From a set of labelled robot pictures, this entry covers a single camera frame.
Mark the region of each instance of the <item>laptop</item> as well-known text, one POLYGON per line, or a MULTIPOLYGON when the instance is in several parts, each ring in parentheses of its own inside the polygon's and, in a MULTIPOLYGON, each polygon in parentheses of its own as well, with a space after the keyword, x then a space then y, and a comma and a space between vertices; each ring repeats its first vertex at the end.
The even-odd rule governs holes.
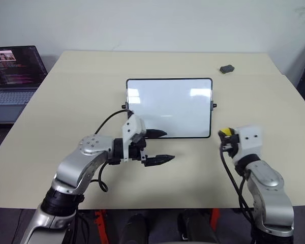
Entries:
POLYGON ((35 46, 0 47, 0 124, 13 124, 47 71, 35 46))

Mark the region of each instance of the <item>laptop screen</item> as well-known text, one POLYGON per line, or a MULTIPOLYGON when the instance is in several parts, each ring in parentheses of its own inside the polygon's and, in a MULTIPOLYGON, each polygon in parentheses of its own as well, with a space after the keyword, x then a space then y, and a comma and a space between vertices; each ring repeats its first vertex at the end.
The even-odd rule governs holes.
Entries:
POLYGON ((0 47, 0 87, 39 86, 46 75, 35 46, 0 47))

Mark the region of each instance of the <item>black cable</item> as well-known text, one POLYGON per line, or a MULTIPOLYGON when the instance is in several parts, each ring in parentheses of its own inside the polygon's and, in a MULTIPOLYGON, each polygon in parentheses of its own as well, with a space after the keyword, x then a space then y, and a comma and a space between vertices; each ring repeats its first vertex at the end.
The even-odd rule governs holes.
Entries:
POLYGON ((72 235, 72 244, 76 244, 77 242, 77 235, 78 235, 78 208, 76 209, 75 215, 75 224, 73 228, 73 235, 72 235))
POLYGON ((102 189, 103 192, 107 192, 108 191, 108 187, 107 185, 102 181, 102 173, 103 173, 103 169, 105 168, 105 166, 108 164, 108 162, 105 162, 101 168, 100 171, 98 173, 98 179, 92 179, 90 181, 90 183, 92 182, 98 182, 98 185, 100 186, 100 188, 102 189))
POLYGON ((20 226, 20 221, 21 221, 21 214, 22 214, 22 212, 23 212, 23 209, 20 210, 19 217, 18 217, 18 223, 17 223, 16 229, 15 229, 14 237, 13 237, 12 240, 11 240, 11 244, 14 243, 15 238, 16 238, 16 236, 17 236, 18 229, 19 229, 19 226, 20 226))
POLYGON ((122 109, 122 110, 119 110, 119 111, 117 111, 117 112, 111 114, 111 115, 108 116, 107 119, 104 120, 104 122, 98 127, 98 129, 95 131, 94 134, 97 134, 97 133, 100 131, 100 129, 104 126, 104 124, 105 124, 106 122, 109 121, 110 118, 112 118, 113 116, 115 116, 115 115, 117 115, 117 114, 119 114, 119 113, 123 113, 123 112, 131 112, 131 110, 129 110, 129 109, 122 109))
MULTIPOLYGON (((244 183, 245 183, 245 177, 243 176, 242 181, 241 181, 241 183, 239 185, 239 194, 242 197, 243 197, 242 193, 243 193, 244 183)), ((243 203, 242 203, 242 200, 241 200, 240 197, 238 198, 238 203, 239 203, 239 208, 240 208, 242 214, 251 223, 252 222, 251 218, 246 214, 247 212, 250 214, 250 209, 249 208, 246 209, 246 208, 243 207, 243 203)))
MULTIPOLYGON (((98 127, 98 129, 95 131, 94 134, 97 134, 97 133, 100 131, 100 129, 104 126, 104 124, 106 124, 106 122, 109 121, 110 118, 112 118, 113 116, 115 116, 115 115, 117 115, 117 114, 119 114, 119 113, 124 113, 124 112, 132 112, 132 111, 129 110, 129 109, 122 109, 122 110, 119 110, 119 111, 117 111, 117 112, 115 112, 115 113, 112 113, 110 116, 108 116, 108 117, 103 121, 103 123, 98 127)), ((102 173, 103 173, 103 170, 104 170, 104 168, 105 168, 106 165, 107 165, 107 162, 105 162, 105 163, 102 165, 102 167, 100 168, 100 171, 99 171, 99 173, 98 173, 98 179, 92 179, 92 180, 90 181, 90 183, 91 183, 91 182, 98 182, 98 185, 100 186, 100 188, 102 189, 103 192, 107 192, 107 191, 108 191, 107 185, 102 181, 102 173)))
POLYGON ((89 235, 90 235, 90 229, 89 229, 89 223, 87 221, 87 219, 83 216, 83 215, 79 215, 79 217, 81 218, 81 231, 82 231, 82 236, 85 240, 85 243, 88 244, 89 243, 89 235), (85 230, 83 229, 83 223, 85 223, 86 228, 87 228, 87 237, 85 235, 85 230))
MULTIPOLYGON (((227 166, 227 164, 226 164, 226 161, 225 161, 225 158, 224 158, 224 152, 223 152, 223 147, 222 146, 220 146, 220 158, 221 158, 221 160, 222 160, 222 163, 223 163, 223 165, 224 165, 224 168, 225 168, 225 170, 226 170, 226 172, 227 172, 227 174, 228 174, 228 176, 229 176, 229 179, 230 179, 230 181, 232 182, 232 184, 233 184, 233 186, 234 186, 234 188, 235 188, 235 190, 236 190, 236 193, 238 194, 238 197, 239 197, 239 199, 242 201, 242 204, 245 206, 245 208, 249 208, 249 206, 248 206, 248 204, 245 202, 245 200, 244 200, 244 197, 241 195, 241 193, 239 192, 239 188, 238 188, 238 186, 237 186, 237 184, 236 184, 236 181, 234 180, 234 177, 233 177, 233 175, 232 175, 232 173, 230 172, 230 170, 229 170, 229 168, 228 168, 228 166, 227 166)), ((253 215, 252 215, 252 213, 251 213, 251 211, 249 211, 249 215, 250 215, 250 219, 247 219, 252 225, 254 225, 254 218, 253 218, 253 215)))

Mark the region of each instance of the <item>white bracket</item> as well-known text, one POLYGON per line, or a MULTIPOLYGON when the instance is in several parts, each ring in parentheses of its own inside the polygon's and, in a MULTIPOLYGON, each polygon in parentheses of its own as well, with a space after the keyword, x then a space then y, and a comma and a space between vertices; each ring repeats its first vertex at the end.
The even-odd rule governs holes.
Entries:
POLYGON ((234 165, 249 154, 256 154, 261 157, 262 133, 259 126, 243 126, 235 130, 239 136, 238 152, 233 157, 234 165))
POLYGON ((129 160, 129 145, 131 142, 138 142, 145 134, 146 127, 143 120, 135 114, 132 114, 122 126, 124 162, 129 160))

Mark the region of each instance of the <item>laptop keyboard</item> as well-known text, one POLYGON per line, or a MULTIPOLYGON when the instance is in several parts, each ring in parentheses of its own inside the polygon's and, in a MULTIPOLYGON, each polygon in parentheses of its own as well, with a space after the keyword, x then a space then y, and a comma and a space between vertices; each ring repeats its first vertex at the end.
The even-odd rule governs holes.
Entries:
POLYGON ((0 93, 0 105, 27 104, 35 91, 0 93))

